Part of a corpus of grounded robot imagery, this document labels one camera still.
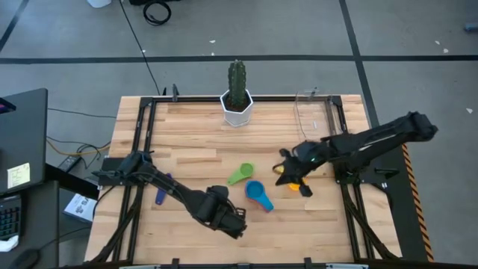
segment orange object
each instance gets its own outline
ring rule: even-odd
[[[273,171],[280,175],[284,172],[284,167],[282,165],[279,165],[277,167],[274,167]],[[304,178],[302,178],[302,180],[304,181],[304,183],[307,184],[307,178],[304,177]],[[299,191],[299,187],[300,187],[299,184],[288,184],[288,186],[292,191]]]

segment green measuring spoon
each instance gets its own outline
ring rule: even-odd
[[[233,174],[227,179],[229,185],[234,185],[243,179],[247,179],[254,173],[254,165],[250,163],[243,163],[239,169],[233,172]]]

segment yellow sticky note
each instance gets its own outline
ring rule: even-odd
[[[30,164],[22,164],[7,170],[8,188],[14,188],[18,185],[30,182]]]

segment yellow and black striped tape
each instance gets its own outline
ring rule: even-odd
[[[433,262],[433,251],[430,244],[430,239],[428,237],[428,232],[426,231],[425,218],[423,217],[423,210],[421,208],[420,196],[418,196],[417,182],[415,181],[415,176],[413,175],[412,163],[410,162],[410,155],[408,147],[403,144],[403,157],[405,159],[406,169],[409,172],[410,186],[412,187],[413,199],[415,200],[415,210],[417,211],[418,222],[420,223],[420,230],[425,243],[426,257],[429,262]]]

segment white pot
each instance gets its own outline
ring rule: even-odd
[[[101,8],[111,4],[111,0],[87,0],[94,8]]]
[[[224,104],[224,102],[225,102],[224,99],[228,96],[229,90],[227,90],[220,98],[221,99],[221,105],[223,106],[223,110],[224,110],[224,120],[233,127],[245,126],[251,118],[252,105],[254,105],[254,101],[252,100],[252,97],[249,94],[248,90],[246,90],[246,93],[247,93],[247,97],[249,97],[250,103],[247,106],[247,108],[244,109],[244,111],[242,111],[242,112],[227,110],[227,108]]]

